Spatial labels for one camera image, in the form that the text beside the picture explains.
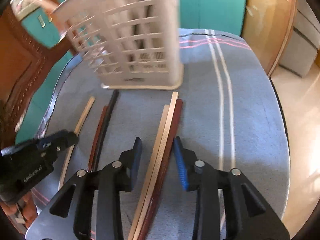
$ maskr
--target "beige floor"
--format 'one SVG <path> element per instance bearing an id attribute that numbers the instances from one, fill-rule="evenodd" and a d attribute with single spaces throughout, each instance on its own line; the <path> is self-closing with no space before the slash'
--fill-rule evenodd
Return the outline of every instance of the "beige floor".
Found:
<path id="1" fill-rule="evenodd" d="M 272 74 L 287 123 L 291 178 L 283 222 L 293 237 L 320 197 L 320 69 L 305 78 L 278 67 Z"/>

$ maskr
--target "white plastic basket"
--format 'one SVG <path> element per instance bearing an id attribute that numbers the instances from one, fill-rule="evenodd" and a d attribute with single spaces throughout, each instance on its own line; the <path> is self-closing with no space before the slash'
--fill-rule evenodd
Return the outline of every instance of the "white plastic basket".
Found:
<path id="1" fill-rule="evenodd" d="M 65 0 L 52 13 L 111 89 L 174 90 L 182 83 L 178 0 Z"/>

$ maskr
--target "silver screw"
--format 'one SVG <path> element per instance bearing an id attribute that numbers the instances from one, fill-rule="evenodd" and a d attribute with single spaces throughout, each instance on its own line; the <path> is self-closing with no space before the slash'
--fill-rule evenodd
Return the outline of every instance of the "silver screw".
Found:
<path id="1" fill-rule="evenodd" d="M 114 168 L 120 168 L 122 166 L 122 163 L 120 161 L 115 161 L 112 163 L 112 167 Z"/>
<path id="2" fill-rule="evenodd" d="M 83 177 L 87 172 L 85 170 L 79 170 L 77 171 L 77 176 L 78 177 Z"/>
<path id="3" fill-rule="evenodd" d="M 195 166 L 197 166 L 197 167 L 199 167 L 199 168 L 203 167 L 203 166 L 204 166 L 204 161 L 197 160 L 197 161 L 195 162 Z"/>
<path id="4" fill-rule="evenodd" d="M 231 173 L 235 176 L 239 176 L 241 174 L 241 171 L 239 169 L 232 169 Z"/>

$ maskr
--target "white stripe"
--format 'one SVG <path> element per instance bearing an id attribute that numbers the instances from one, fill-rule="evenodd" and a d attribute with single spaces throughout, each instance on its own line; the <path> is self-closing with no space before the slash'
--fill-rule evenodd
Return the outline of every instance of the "white stripe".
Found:
<path id="1" fill-rule="evenodd" d="M 224 56 L 220 47 L 219 43 L 216 43 L 223 71 L 227 78 L 227 85 L 228 85 L 228 94 L 229 94 L 229 110 L 230 110 L 230 141 L 231 141 L 231 168 L 236 167 L 236 152 L 235 152 L 235 131 L 234 131 L 234 121 L 233 121 L 233 92 L 232 92 L 232 83 L 231 78 L 227 69 L 226 61 L 224 60 Z"/>
<path id="2" fill-rule="evenodd" d="M 209 42 L 209 48 L 211 52 L 211 58 L 213 61 L 214 70 L 217 75 L 218 80 L 218 89 L 219 89 L 219 128 L 220 128 L 220 142 L 219 142 L 219 170 L 223 170 L 223 151 L 224 151 L 224 127 L 223 127 L 223 112 L 224 112 L 224 95 L 223 95 L 223 86 L 222 86 L 222 78 L 220 75 L 218 61 L 216 57 L 216 53 L 214 51 L 213 45 Z"/>

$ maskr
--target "gray fabric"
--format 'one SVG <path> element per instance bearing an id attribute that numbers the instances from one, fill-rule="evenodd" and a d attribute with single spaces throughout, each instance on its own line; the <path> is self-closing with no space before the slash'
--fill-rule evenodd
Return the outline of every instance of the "gray fabric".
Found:
<path id="1" fill-rule="evenodd" d="M 177 90 L 183 110 L 177 135 L 185 148 L 194 150 L 199 159 L 218 168 L 219 158 L 219 90 L 212 56 L 204 30 L 181 30 L 180 57 L 185 66 L 184 81 Z M 289 187 L 289 152 L 284 124 L 272 86 L 254 53 L 236 35 L 216 32 L 233 88 L 236 166 L 282 216 Z M 229 97 L 217 46 L 213 44 L 224 91 L 224 170 L 231 168 Z M 70 160 L 66 179 L 78 169 L 87 167 L 95 130 L 104 105 L 112 91 L 100 87 L 100 81 L 81 62 L 70 74 L 58 95 L 47 134 L 60 129 L 73 130 L 91 95 L 96 101 L 84 122 Z M 122 151 L 131 149 L 140 137 L 143 152 L 136 186 L 131 193 L 121 193 L 124 238 L 140 196 L 144 176 L 165 104 L 172 92 L 123 90 L 113 111 L 104 140 L 99 168 L 117 160 Z M 55 171 L 43 180 L 37 190 L 48 199 L 57 191 L 64 153 L 54 164 Z M 161 202 L 148 239 L 186 240 L 192 238 L 196 194 L 184 192 L 180 185 L 174 157 L 171 156 L 164 181 Z"/>

